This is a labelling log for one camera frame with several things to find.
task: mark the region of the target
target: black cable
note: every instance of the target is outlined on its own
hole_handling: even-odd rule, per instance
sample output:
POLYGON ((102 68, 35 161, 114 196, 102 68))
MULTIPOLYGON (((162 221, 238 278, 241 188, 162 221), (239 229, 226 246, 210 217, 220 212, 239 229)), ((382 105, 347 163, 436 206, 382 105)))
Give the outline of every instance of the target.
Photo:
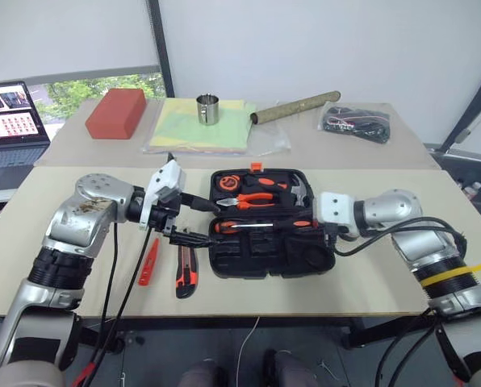
POLYGON ((382 377, 382 372, 383 372, 383 367, 384 363, 386 362, 387 357, 390 355, 391 351, 393 350, 394 347, 396 347, 396 344, 399 343, 401 339, 405 337, 405 335, 427 314, 431 312, 431 308, 427 308, 424 310, 422 314, 418 314, 413 320, 409 322, 409 324, 395 337, 395 339, 391 342, 389 347, 386 349, 386 351, 383 354, 383 357, 379 361, 379 366, 377 367, 377 373, 375 373, 375 387, 380 386, 380 378, 382 377))
MULTIPOLYGON (((356 248, 354 248, 353 250, 350 250, 348 252, 340 252, 339 250, 337 250, 336 248, 334 248, 334 252, 339 255, 339 256, 352 256, 353 254, 356 254, 358 252, 360 252, 362 249, 364 248, 367 248, 368 246, 370 246, 371 244, 377 242, 379 239, 383 238, 385 235, 388 235, 388 234, 391 234, 393 232, 397 232, 397 231, 400 231, 400 229, 403 228, 403 226, 407 226, 408 224, 412 224, 412 223, 418 223, 418 222, 436 222, 436 223, 440 223, 442 226, 444 226, 445 228, 442 228, 441 230, 439 231, 446 231, 446 232, 449 232, 449 233, 455 233, 456 231, 452 228, 452 226, 450 226, 447 222, 445 222, 444 220, 441 220, 439 218, 434 218, 434 217, 430 217, 430 216, 422 216, 422 217, 419 217, 419 218, 413 218, 413 219, 409 219, 409 220, 404 220, 403 222, 400 222, 400 223, 397 223, 396 225, 394 226, 391 226, 391 227, 388 227, 386 230, 384 231, 381 231, 379 234, 377 234, 376 236, 373 236, 372 238, 368 239, 366 242, 364 243, 361 243, 360 245, 358 245, 356 248)), ((425 228, 424 230, 435 230, 435 226, 419 226, 419 227, 429 227, 429 228, 425 228)))
POLYGON ((456 248, 458 249, 459 256, 461 257, 462 260, 465 259, 466 255, 466 238, 463 236, 462 233, 457 232, 454 229, 447 229, 444 227, 435 227, 435 226, 413 226, 413 227, 402 227, 398 231, 395 232, 401 232, 401 231, 442 231, 446 232, 448 234, 451 234, 454 237, 454 244, 456 245, 456 248))
POLYGON ((404 369, 405 364, 409 361, 411 356, 416 352, 416 350, 421 347, 421 345, 425 342, 426 339, 429 338, 429 336, 436 330, 437 328, 437 322, 433 324, 432 327, 429 328, 428 331, 424 333, 423 336, 421 336, 416 343, 409 349, 408 353, 405 354, 404 358, 400 361, 399 365, 396 366, 395 371, 393 372, 393 376, 391 377, 391 380, 389 382, 389 385, 387 387, 394 387, 396 380, 399 378, 400 373, 404 369))
POLYGON ((102 340, 104 339, 104 329, 106 326, 106 316, 108 311, 108 304, 111 296, 111 286, 113 284, 113 276, 115 275, 115 268, 117 267, 117 257, 119 256, 119 237, 118 237, 118 225, 113 223, 113 263, 111 264, 110 277, 108 278, 108 285, 106 289, 106 297, 104 298, 104 306, 102 307, 101 325, 98 331, 97 343, 95 343, 94 351, 90 357, 90 362, 93 363, 95 357, 98 354, 98 350, 101 347, 102 340))
POLYGON ((128 289, 126 290, 126 294, 124 295, 124 298, 122 300, 122 303, 120 304, 119 311, 117 312, 117 316, 115 317, 115 320, 113 321, 113 324, 111 325, 110 331, 108 332, 106 336, 106 341, 104 342, 102 346, 101 353, 99 354, 97 361, 95 362, 95 368, 86 379, 86 382, 84 384, 85 387, 89 387, 92 380, 95 378, 95 375, 97 375, 98 368, 101 366, 102 361, 104 360, 104 356, 106 355, 106 349, 110 346, 111 341, 115 338, 115 329, 117 327, 117 324, 122 317, 122 313, 124 312, 124 309, 126 308, 126 303, 128 302, 129 295, 131 294, 131 291, 133 289, 133 285, 135 284, 135 279, 136 275, 138 274, 138 271, 140 270, 140 266, 142 265, 142 260, 144 259, 144 254, 145 250, 147 249, 147 245, 149 242, 149 236, 151 236, 151 231, 153 229, 150 227, 147 230, 147 233, 145 235, 144 239, 144 245, 142 246, 142 250, 140 251, 140 255, 138 256, 138 261, 136 262, 136 267, 135 270, 133 271, 133 275, 131 277, 131 280, 129 282, 128 289))

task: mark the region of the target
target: laptop screen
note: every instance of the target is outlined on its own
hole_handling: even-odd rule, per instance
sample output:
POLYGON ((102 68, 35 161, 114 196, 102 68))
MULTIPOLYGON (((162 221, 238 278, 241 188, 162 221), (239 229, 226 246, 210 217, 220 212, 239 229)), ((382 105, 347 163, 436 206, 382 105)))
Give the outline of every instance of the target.
POLYGON ((48 136, 25 84, 0 84, 0 144, 40 141, 48 141, 48 136))

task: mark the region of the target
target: black cable in plastic bag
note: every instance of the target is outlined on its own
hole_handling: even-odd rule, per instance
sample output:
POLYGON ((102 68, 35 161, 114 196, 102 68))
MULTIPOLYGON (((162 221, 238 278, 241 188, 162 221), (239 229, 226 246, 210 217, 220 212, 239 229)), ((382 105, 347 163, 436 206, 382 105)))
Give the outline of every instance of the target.
POLYGON ((332 133, 355 135, 379 144, 390 137, 389 114, 376 110, 333 106, 321 115, 320 128, 332 133))

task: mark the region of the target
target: orange handle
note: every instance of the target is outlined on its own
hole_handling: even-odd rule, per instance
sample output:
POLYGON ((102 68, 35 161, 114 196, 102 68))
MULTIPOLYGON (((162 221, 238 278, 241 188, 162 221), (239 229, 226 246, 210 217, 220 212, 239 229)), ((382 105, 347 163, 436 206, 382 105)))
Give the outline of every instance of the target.
POLYGON ((274 206, 274 203, 251 204, 249 202, 239 202, 239 204, 237 204, 237 208, 239 210, 247 210, 248 208, 251 208, 251 207, 270 207, 270 206, 274 206))
POLYGON ((307 226, 312 225, 312 223, 308 222, 307 220, 297 220, 296 222, 294 222, 292 224, 294 224, 297 227, 307 227, 307 226))
POLYGON ((215 232, 219 234, 235 234, 237 230, 235 228, 230 228, 231 226, 235 226, 235 222, 222 222, 215 224, 215 232))
POLYGON ((273 194, 269 192, 259 192, 259 193, 248 193, 248 194, 240 194, 237 196, 237 200, 239 202, 249 202, 251 200, 258 200, 258 199, 267 199, 271 200, 273 198, 273 194))
MULTIPOLYGON (((274 181, 272 181, 271 179, 268 179, 266 177, 260 177, 258 179, 258 182, 262 185, 275 185, 276 184, 274 181)), ((285 184, 285 183, 278 183, 276 185, 278 187, 282 188, 282 189, 287 189, 287 184, 285 184)))

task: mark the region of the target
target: laptop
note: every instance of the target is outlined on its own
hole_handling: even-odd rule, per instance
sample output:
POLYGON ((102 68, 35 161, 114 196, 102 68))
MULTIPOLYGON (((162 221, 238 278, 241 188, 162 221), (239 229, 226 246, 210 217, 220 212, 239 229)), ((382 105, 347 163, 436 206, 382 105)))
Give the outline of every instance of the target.
POLYGON ((0 83, 0 190, 18 188, 49 144, 25 83, 0 83))

